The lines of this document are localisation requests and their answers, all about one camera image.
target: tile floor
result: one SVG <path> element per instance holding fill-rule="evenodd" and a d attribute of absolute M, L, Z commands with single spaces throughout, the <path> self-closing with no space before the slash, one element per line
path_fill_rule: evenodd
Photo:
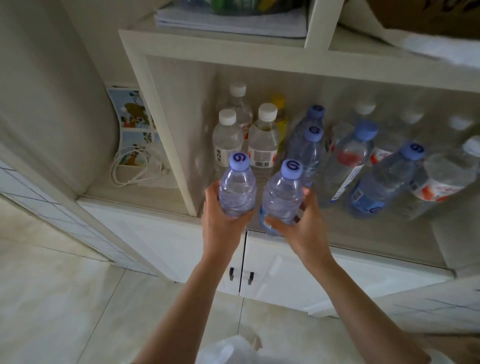
<path fill-rule="evenodd" d="M 129 363 L 182 285 L 110 265 L 0 202 L 0 363 Z M 218 292 L 202 347 L 240 333 L 298 363 L 362 363 L 339 320 Z"/>

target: photo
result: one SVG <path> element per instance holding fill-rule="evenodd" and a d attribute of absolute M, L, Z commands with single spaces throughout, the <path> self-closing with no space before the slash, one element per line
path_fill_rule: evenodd
<path fill-rule="evenodd" d="M 122 128 L 150 128 L 150 118 L 140 92 L 124 87 L 111 87 L 107 89 L 115 112 L 117 113 L 120 127 Z"/>
<path fill-rule="evenodd" d="M 120 160 L 120 165 L 144 167 L 145 158 L 138 152 L 144 149 L 147 143 L 152 142 L 151 133 L 140 131 L 122 130 L 121 132 L 121 153 L 124 154 Z"/>

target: white cabinet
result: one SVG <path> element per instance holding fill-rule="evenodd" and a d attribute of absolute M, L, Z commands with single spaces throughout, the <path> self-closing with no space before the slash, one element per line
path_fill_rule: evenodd
<path fill-rule="evenodd" d="M 452 279 L 446 269 L 346 249 L 331 248 L 336 261 L 370 296 L 380 297 Z M 332 304 L 283 238 L 248 231 L 240 295 L 309 314 Z"/>
<path fill-rule="evenodd" d="M 86 198 L 78 203 L 171 280 L 186 282 L 202 257 L 202 226 L 197 218 Z M 239 293 L 243 246 L 244 236 L 218 286 L 220 291 Z"/>

